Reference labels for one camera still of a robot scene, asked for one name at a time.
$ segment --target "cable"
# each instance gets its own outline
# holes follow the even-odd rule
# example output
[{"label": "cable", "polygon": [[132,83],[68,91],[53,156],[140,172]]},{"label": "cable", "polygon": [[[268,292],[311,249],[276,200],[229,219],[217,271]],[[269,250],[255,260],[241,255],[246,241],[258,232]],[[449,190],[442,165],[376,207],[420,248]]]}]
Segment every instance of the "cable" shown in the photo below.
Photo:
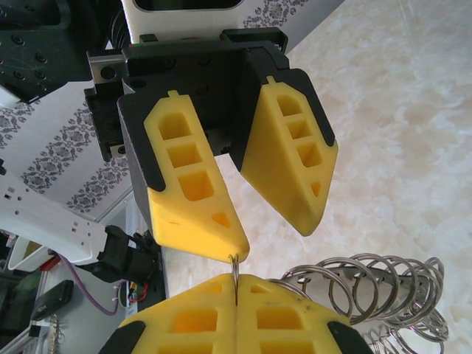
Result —
[{"label": "cable", "polygon": [[135,302],[141,302],[142,300],[144,300],[146,298],[146,296],[148,295],[148,289],[149,289],[149,284],[145,283],[144,290],[141,292],[141,294],[136,299],[128,299],[129,302],[130,302],[130,305],[132,305]]},{"label": "cable", "polygon": [[74,266],[61,254],[58,254],[60,260],[64,262],[66,267],[70,270],[72,277],[75,280],[75,283],[79,287],[80,291],[82,291],[82,294],[87,298],[88,301],[91,302],[93,306],[95,306],[97,309],[99,309],[101,312],[103,312],[105,315],[108,316],[113,316],[115,313],[118,311],[118,296],[119,296],[119,286],[117,287],[117,290],[115,291],[115,296],[114,296],[114,301],[115,301],[115,307],[112,311],[107,310],[104,308],[101,304],[98,303],[96,299],[87,291],[86,286],[83,284],[82,280],[80,280],[79,274],[74,269]]}]

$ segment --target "metal ring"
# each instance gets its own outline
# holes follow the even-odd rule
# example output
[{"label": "metal ring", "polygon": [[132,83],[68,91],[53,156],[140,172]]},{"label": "metal ring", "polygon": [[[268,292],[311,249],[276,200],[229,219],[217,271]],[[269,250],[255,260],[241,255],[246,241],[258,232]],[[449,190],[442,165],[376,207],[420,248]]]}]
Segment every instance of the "metal ring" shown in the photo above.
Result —
[{"label": "metal ring", "polygon": [[[282,280],[289,276],[296,276],[300,274],[309,274],[309,273],[321,274],[330,279],[329,294],[330,294],[331,305],[334,307],[337,313],[340,313],[341,315],[347,316],[349,319],[351,319],[353,315],[353,310],[354,310],[353,295],[351,294],[349,286],[347,286],[346,282],[343,279],[341,279],[341,277],[338,274],[333,273],[331,270],[319,267],[317,265],[299,265],[298,267],[294,267],[290,271],[285,272],[285,274],[282,276]],[[341,289],[343,290],[344,294],[347,297],[347,302],[348,302],[347,312],[344,312],[340,307],[338,307],[338,305],[333,299],[332,294],[333,294],[334,283],[337,283],[341,287]]]},{"label": "metal ring", "polygon": [[[391,334],[393,337],[396,339],[396,341],[402,346],[402,349],[405,350],[408,354],[419,354],[415,350],[413,350],[408,343],[406,343],[405,339],[402,337],[402,335],[398,332],[399,330],[397,328],[392,328]],[[439,354],[444,354],[444,342],[440,341],[438,342],[440,346],[440,352]]]},{"label": "metal ring", "polygon": [[[375,312],[375,308],[377,307],[377,304],[378,304],[378,284],[377,284],[377,281],[376,281],[376,278],[375,278],[374,274],[372,274],[372,272],[364,264],[362,264],[361,262],[359,262],[357,260],[351,260],[350,258],[333,257],[333,258],[328,258],[326,260],[323,260],[323,261],[317,263],[316,265],[318,267],[325,267],[325,266],[331,266],[332,264],[338,264],[338,263],[341,266],[343,266],[345,264],[350,264],[352,266],[355,266],[356,268],[359,268],[360,273],[361,274],[366,274],[366,276],[372,281],[372,284],[374,285],[374,297],[372,299],[372,303],[367,308],[367,310],[364,310],[363,308],[361,308],[361,306],[359,305],[359,303],[357,301],[357,294],[356,293],[353,294],[354,305],[356,306],[358,311],[361,313],[360,315],[353,316],[350,319],[351,324],[356,325],[356,324],[361,323],[362,321],[365,321],[366,319],[368,319]],[[330,297],[331,304],[336,303],[336,302],[334,302],[333,286],[331,284],[330,284],[330,289],[329,289],[329,292],[328,292],[328,296]]]},{"label": "metal ring", "polygon": [[233,257],[230,254],[229,260],[231,261],[231,273],[233,274],[233,280],[235,282],[235,303],[237,306],[237,291],[239,289],[239,255],[236,254]]},{"label": "metal ring", "polygon": [[[367,265],[361,261],[370,261]],[[382,263],[386,268],[376,268]],[[338,264],[337,267],[330,267],[332,264]],[[399,274],[398,266],[406,267],[406,270]],[[344,275],[352,279],[355,277],[353,288],[351,289],[346,281],[339,274],[344,271]],[[388,298],[381,305],[378,304],[378,286],[381,281],[378,280],[380,272],[382,277],[387,277],[387,282],[392,286]],[[364,321],[365,319],[380,319],[384,327],[379,333],[370,330],[364,334],[364,338],[370,340],[370,347],[377,354],[393,353],[399,354],[392,341],[396,341],[402,347],[402,353],[417,354],[403,339],[399,329],[408,329],[417,335],[438,343],[440,354],[444,353],[444,341],[448,339],[449,329],[446,320],[435,309],[443,293],[444,286],[444,266],[436,257],[429,258],[424,263],[413,260],[403,259],[396,256],[381,257],[376,254],[357,254],[351,258],[337,257],[321,261],[316,265],[299,265],[285,272],[282,279],[278,282],[281,286],[292,290],[300,296],[309,298],[307,294],[307,284],[310,274],[321,274],[330,279],[328,296],[334,310],[340,314],[352,315],[353,306],[361,313],[359,316],[353,316],[351,323],[353,325]],[[293,276],[304,276],[302,288],[292,285],[286,281],[286,278]],[[358,303],[358,289],[361,286],[361,279],[368,278],[374,286],[374,299],[367,310],[363,310]],[[346,294],[350,309],[345,313],[336,304],[333,296],[334,284],[338,284]],[[408,293],[399,305],[396,305],[398,292],[402,288],[408,289]]]},{"label": "metal ring", "polygon": [[285,280],[280,280],[280,279],[266,279],[268,282],[272,282],[274,284],[280,285],[283,288],[293,291],[297,295],[300,295],[301,297],[304,297],[306,299],[309,299],[310,301],[313,301],[307,293],[304,293],[300,289],[298,289],[295,285],[290,284],[289,282],[286,282]]},{"label": "metal ring", "polygon": [[[397,295],[398,295],[398,288],[399,288],[399,284],[400,284],[400,277],[398,276],[398,273],[395,271],[395,267],[390,264],[389,262],[387,262],[384,258],[376,255],[376,254],[370,254],[370,253],[362,253],[362,254],[356,254],[355,256],[352,256],[351,259],[353,260],[357,260],[357,261],[362,261],[362,260],[372,260],[372,262],[370,262],[368,265],[367,265],[367,268],[371,268],[373,267],[375,264],[377,263],[383,263],[389,270],[390,270],[390,274],[393,276],[394,278],[394,285],[392,286],[392,290],[390,291],[390,295],[389,297],[387,298],[387,300],[385,301],[385,303],[382,304],[382,306],[380,306],[373,314],[372,314],[372,318],[373,319],[388,319],[389,317],[391,316],[394,316],[396,313],[398,313],[399,311],[401,311],[400,308],[397,308],[397,309],[394,309],[394,310],[390,310],[390,308],[393,306],[393,304],[395,303],[395,300],[397,299]],[[356,281],[355,281],[355,284],[354,284],[354,289],[353,291],[355,291],[357,293],[357,288],[358,288],[358,284],[360,283],[360,278],[358,278]]]}]

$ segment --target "rectangular cutout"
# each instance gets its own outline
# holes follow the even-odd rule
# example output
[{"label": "rectangular cutout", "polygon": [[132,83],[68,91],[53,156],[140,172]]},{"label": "rectangular cutout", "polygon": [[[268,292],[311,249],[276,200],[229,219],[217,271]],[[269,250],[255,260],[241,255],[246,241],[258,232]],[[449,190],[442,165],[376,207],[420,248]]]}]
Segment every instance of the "rectangular cutout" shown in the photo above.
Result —
[{"label": "rectangular cutout", "polygon": [[213,343],[163,345],[159,354],[212,354]]},{"label": "rectangular cutout", "polygon": [[212,181],[205,170],[180,176],[178,182],[189,201],[200,201],[215,194]]},{"label": "rectangular cutout", "polygon": [[190,127],[182,113],[168,114],[162,118],[159,130],[163,140],[180,138],[190,135]]},{"label": "rectangular cutout", "polygon": [[182,144],[167,149],[172,166],[174,168],[187,166],[188,164],[197,164],[201,162],[201,156],[198,152],[196,143]]},{"label": "rectangular cutout", "polygon": [[257,328],[260,330],[302,330],[303,325],[299,314],[293,308],[265,306],[257,309]]},{"label": "rectangular cutout", "polygon": [[287,123],[287,127],[290,131],[290,135],[292,135],[292,139],[300,139],[312,135],[310,126],[305,119],[289,122]]},{"label": "rectangular cutout", "polygon": [[196,308],[180,312],[173,320],[171,333],[215,332],[218,312],[214,308]]},{"label": "rectangular cutout", "polygon": [[298,101],[287,94],[278,96],[277,102],[279,103],[280,111],[284,117],[302,113],[302,107],[300,107]]},{"label": "rectangular cutout", "polygon": [[323,158],[314,142],[296,148],[305,167],[313,167],[323,162]]},{"label": "rectangular cutout", "polygon": [[263,341],[260,354],[315,354],[310,341]]}]

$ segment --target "triangular hole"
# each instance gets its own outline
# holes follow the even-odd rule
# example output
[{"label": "triangular hole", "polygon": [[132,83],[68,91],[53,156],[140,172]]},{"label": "triangular hole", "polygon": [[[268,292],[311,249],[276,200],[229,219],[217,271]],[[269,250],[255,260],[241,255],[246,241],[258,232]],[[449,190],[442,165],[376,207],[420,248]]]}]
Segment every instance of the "triangular hole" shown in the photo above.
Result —
[{"label": "triangular hole", "polygon": [[226,216],[226,213],[224,212],[219,212],[218,214],[214,214],[212,216],[212,219],[214,222],[219,223],[221,226],[224,226],[227,229],[229,229],[229,227],[231,226],[231,224],[229,223],[228,216]]}]

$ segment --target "white device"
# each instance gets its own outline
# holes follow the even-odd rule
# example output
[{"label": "white device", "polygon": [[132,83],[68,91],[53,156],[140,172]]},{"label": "white device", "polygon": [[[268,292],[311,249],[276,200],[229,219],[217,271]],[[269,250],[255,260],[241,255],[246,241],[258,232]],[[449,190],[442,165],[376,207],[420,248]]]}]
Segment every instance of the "white device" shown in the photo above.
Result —
[{"label": "white device", "polygon": [[227,8],[159,11],[140,7],[142,2],[122,0],[131,43],[139,43],[140,35],[155,35],[159,41],[217,38],[223,30],[239,27],[243,8],[250,1],[234,1]]},{"label": "white device", "polygon": [[0,176],[0,229],[39,243],[78,266],[94,263],[105,248],[105,226],[88,221],[28,188]]}]

